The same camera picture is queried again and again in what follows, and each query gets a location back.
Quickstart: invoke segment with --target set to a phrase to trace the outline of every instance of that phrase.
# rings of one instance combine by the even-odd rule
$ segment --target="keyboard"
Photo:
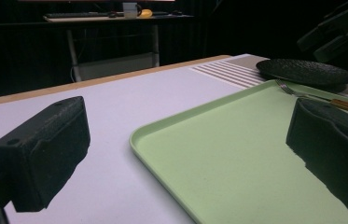
[[[109,17],[112,12],[69,12],[69,13],[48,13],[45,15],[48,19],[70,19],[70,18],[94,18]],[[166,16],[168,12],[153,11],[153,16]],[[116,12],[117,17],[124,17],[123,12]]]

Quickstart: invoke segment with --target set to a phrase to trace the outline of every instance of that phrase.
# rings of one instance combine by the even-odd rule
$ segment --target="dark background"
[[[164,24],[160,65],[220,54],[313,60],[297,40],[344,0],[176,0],[141,2],[143,8],[202,18],[191,24]],[[121,11],[118,3],[26,4],[0,0],[0,24],[45,22],[52,12]],[[150,26],[126,25],[74,29],[78,62],[150,52]],[[329,62],[348,69],[348,52]],[[24,29],[0,32],[0,96],[72,82],[66,31]]]

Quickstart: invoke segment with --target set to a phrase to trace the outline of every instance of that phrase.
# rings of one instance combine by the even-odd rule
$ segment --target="table surface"
[[[232,66],[238,60],[245,67]],[[221,55],[0,97],[0,137],[48,105],[78,95],[85,99],[91,136],[88,155],[49,207],[38,213],[17,213],[9,203],[5,208],[9,221],[193,223],[134,155],[130,135],[155,120],[263,82],[259,77],[229,81],[216,76],[224,69],[255,73],[255,60],[263,58]]]

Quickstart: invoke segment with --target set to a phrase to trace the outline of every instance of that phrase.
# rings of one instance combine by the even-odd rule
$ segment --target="desk leg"
[[[69,50],[71,52],[72,67],[73,67],[73,71],[74,71],[74,75],[75,75],[75,81],[79,82],[79,81],[81,81],[81,77],[80,77],[80,71],[78,69],[78,64],[77,64],[77,55],[76,55],[76,51],[75,51],[74,39],[72,37],[72,31],[67,30],[66,37],[68,38]]]
[[[160,66],[159,26],[153,25],[153,67]]]

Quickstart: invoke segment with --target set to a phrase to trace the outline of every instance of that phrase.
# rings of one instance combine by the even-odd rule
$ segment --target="black curtain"
[[[205,17],[215,0],[176,0],[173,3],[140,2],[144,8]],[[45,22],[53,12],[121,10],[119,3],[19,3],[0,0],[0,24]],[[73,30],[79,63],[150,51],[149,26],[115,26]],[[162,25],[160,65],[204,57],[206,23]],[[0,31],[0,96],[72,82],[72,63],[65,30]]]

